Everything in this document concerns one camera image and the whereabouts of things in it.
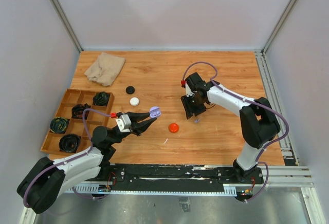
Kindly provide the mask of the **orange round charging case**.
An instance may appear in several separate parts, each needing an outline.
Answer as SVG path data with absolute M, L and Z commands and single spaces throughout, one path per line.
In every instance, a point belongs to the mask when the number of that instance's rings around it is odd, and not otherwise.
M 171 123 L 168 127 L 169 132 L 177 133 L 179 131 L 179 126 L 177 123 Z

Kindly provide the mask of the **purple round charging case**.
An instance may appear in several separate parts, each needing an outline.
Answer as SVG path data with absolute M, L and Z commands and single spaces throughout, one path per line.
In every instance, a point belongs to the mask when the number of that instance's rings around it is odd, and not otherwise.
M 150 118 L 158 118 L 159 116 L 161 116 L 160 107 L 159 106 L 151 107 L 149 114 L 150 114 Z

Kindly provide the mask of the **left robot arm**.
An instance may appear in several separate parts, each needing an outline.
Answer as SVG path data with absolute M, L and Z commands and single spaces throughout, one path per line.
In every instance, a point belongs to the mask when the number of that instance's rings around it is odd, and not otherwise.
M 157 120 L 150 113 L 119 112 L 114 116 L 116 126 L 97 126 L 87 149 L 62 159 L 43 157 L 36 162 L 16 190 L 26 208 L 43 213 L 62 193 L 77 184 L 90 179 L 107 179 L 110 159 L 116 151 L 113 145 L 131 134 L 140 136 Z

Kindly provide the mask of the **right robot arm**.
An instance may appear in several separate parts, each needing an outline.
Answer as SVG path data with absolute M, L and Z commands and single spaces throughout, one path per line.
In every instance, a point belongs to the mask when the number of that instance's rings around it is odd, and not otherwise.
M 261 149 L 281 130 L 269 101 L 237 94 L 217 81 L 205 82 L 197 72 L 181 80 L 181 86 L 186 91 L 180 99 L 187 119 L 204 113 L 206 103 L 221 106 L 240 118 L 245 143 L 233 162 L 233 177 L 239 183 L 246 182 L 257 167 Z

